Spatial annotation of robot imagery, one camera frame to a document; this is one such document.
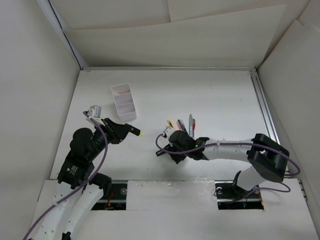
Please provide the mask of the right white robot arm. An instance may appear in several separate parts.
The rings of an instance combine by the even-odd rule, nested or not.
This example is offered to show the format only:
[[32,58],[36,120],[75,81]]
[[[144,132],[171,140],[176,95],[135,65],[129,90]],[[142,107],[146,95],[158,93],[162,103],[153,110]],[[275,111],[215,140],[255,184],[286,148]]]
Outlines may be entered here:
[[282,183],[288,164],[289,152],[262,133],[247,140],[228,141],[209,137],[193,139],[182,130],[167,130],[171,158],[179,163],[186,157],[195,161],[235,160],[249,163],[250,167],[237,172],[231,191],[243,197],[265,181]]

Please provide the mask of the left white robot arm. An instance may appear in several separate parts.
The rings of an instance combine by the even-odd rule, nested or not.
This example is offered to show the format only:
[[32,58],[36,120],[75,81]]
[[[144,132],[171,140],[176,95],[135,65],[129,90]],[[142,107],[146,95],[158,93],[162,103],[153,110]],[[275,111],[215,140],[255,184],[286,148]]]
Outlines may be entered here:
[[120,144],[129,133],[141,131],[130,124],[118,124],[109,118],[98,119],[84,113],[95,131],[80,128],[73,134],[70,151],[57,177],[52,205],[35,221],[40,227],[34,240],[74,240],[86,216],[101,198],[112,194],[112,179],[99,173],[93,164],[109,144]]

